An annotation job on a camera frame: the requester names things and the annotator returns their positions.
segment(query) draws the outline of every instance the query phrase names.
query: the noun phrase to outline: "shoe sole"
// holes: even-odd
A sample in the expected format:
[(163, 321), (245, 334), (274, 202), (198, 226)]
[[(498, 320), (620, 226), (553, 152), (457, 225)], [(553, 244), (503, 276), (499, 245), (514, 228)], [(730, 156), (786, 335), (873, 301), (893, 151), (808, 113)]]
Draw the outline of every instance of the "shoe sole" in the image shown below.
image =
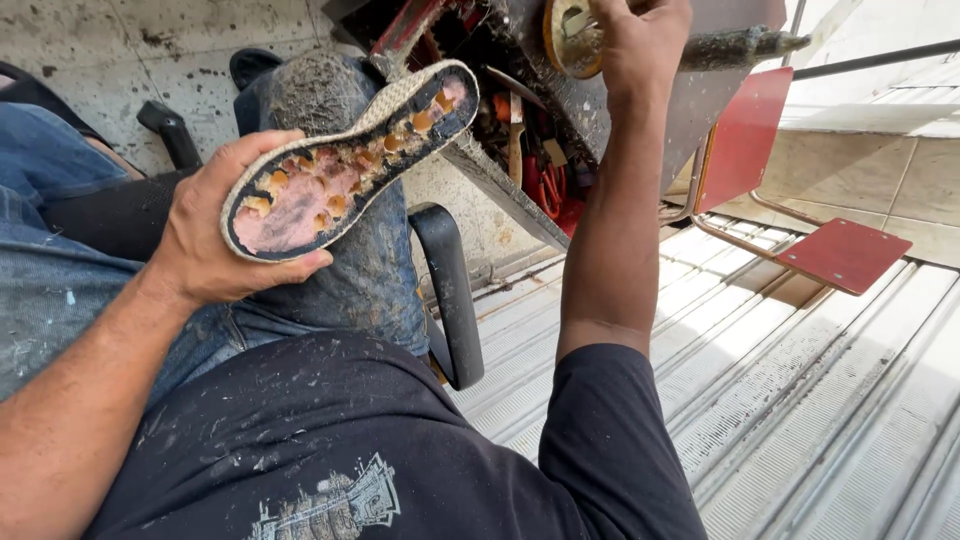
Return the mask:
[(248, 167), (224, 202), (224, 240), (261, 262), (326, 247), (400, 174), (462, 133), (478, 103), (476, 79), (459, 61), (386, 86), (347, 132), (294, 141)]

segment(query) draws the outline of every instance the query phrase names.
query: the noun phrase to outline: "white tiled floor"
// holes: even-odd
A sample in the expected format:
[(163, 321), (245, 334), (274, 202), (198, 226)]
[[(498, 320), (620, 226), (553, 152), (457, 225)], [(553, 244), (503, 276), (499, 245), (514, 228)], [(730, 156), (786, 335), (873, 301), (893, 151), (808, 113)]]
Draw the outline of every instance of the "white tiled floor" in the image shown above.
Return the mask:
[[(230, 55), (260, 47), (290, 58), (333, 46), (325, 2), (0, 0), (0, 60), (37, 75), (118, 154), (156, 174), (173, 165), (159, 137), (136, 122), (143, 103), (156, 99), (181, 114), (209, 158), (237, 137)], [(442, 158), (411, 171), (404, 185), (411, 206), (433, 201), (454, 215), (470, 270), (542, 246)]]

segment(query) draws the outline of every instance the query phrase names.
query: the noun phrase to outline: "red metal stool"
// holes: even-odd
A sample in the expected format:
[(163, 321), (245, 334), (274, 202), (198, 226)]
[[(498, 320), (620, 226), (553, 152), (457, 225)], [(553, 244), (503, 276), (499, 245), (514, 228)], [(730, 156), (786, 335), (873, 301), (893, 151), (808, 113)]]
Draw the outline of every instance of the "red metal stool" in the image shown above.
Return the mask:
[[(697, 151), (687, 204), (681, 215), (685, 217), (689, 213), (693, 224), (707, 234), (815, 282), (859, 296), (903, 257), (913, 243), (849, 219), (836, 218), (825, 223), (756, 194), (773, 150), (792, 81), (792, 67), (755, 73), (747, 78), (710, 131), (706, 150), (702, 147)], [(765, 208), (820, 229), (782, 252), (774, 253), (714, 229), (699, 215), (746, 193)]]

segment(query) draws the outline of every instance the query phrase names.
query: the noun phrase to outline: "leg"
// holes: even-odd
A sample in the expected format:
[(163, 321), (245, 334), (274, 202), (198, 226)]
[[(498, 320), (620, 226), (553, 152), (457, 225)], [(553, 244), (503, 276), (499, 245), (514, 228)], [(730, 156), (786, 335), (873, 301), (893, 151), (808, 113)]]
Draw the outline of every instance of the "leg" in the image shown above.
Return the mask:
[[(69, 346), (142, 266), (46, 229), (37, 209), (127, 182), (126, 171), (51, 112), (0, 103), (0, 401)], [(167, 356), (150, 403), (239, 337), (223, 306), (198, 312)]]
[[(335, 134), (352, 125), (377, 89), (358, 61), (316, 50), (257, 79), (234, 108), (241, 133), (256, 125)], [(400, 181), (328, 249), (333, 265), (306, 283), (263, 291), (234, 306), (250, 344), (309, 331), (359, 330), (425, 354), (423, 303)]]

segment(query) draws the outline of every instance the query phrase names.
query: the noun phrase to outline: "t-shirt sleeve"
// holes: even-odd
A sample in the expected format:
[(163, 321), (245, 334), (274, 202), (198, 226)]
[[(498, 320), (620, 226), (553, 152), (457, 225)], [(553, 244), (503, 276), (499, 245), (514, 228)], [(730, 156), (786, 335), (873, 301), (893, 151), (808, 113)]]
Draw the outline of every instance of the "t-shirt sleeve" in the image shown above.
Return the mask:
[(569, 492), (591, 538), (707, 538), (650, 362), (634, 349), (588, 345), (560, 361), (540, 469)]

